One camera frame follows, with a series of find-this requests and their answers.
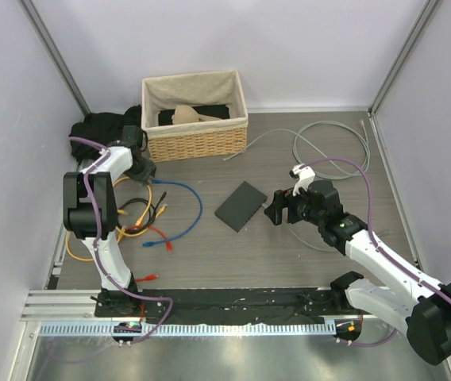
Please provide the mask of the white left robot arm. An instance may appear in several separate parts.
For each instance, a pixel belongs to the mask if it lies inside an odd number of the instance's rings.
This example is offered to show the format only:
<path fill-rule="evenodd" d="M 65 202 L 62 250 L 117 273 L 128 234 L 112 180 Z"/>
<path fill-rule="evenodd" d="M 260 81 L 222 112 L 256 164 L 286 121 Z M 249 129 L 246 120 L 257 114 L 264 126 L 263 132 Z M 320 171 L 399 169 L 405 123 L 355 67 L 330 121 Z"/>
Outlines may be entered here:
<path fill-rule="evenodd" d="M 155 173 L 154 164 L 143 157 L 146 133 L 127 125 L 120 140 L 107 145 L 83 137 L 70 137 L 98 151 L 99 157 L 80 171 L 63 179 L 63 221 L 88 249 L 101 279 L 101 292 L 113 301 L 122 316 L 133 316 L 141 300 L 132 271 L 125 264 L 116 238 L 118 207 L 113 183 L 121 175 L 145 181 Z"/>

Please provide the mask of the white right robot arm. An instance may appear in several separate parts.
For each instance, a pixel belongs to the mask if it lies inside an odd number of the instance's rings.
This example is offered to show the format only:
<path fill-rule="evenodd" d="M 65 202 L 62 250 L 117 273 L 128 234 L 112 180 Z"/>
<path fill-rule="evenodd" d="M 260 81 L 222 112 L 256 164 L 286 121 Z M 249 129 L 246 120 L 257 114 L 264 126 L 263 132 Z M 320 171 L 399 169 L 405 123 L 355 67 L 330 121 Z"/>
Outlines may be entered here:
<path fill-rule="evenodd" d="M 367 223 L 345 212 L 330 181 L 277 190 L 264 213 L 274 225 L 315 225 L 326 244 L 384 283 L 377 287 L 353 271 L 343 275 L 330 293 L 334 310 L 346 314 L 354 308 L 375 315 L 403 334 L 428 364 L 438 365 L 451 356 L 451 283 L 417 269 L 369 231 Z"/>

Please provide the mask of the black network switch box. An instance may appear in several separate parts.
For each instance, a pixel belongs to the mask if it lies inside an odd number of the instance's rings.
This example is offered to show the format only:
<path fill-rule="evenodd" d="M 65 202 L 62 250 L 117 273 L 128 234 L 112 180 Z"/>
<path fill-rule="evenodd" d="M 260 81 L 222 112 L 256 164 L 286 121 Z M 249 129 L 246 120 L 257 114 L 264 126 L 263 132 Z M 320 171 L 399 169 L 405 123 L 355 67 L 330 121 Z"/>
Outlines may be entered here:
<path fill-rule="evenodd" d="M 267 201 L 267 195 L 244 181 L 215 210 L 214 215 L 239 233 L 252 216 Z"/>

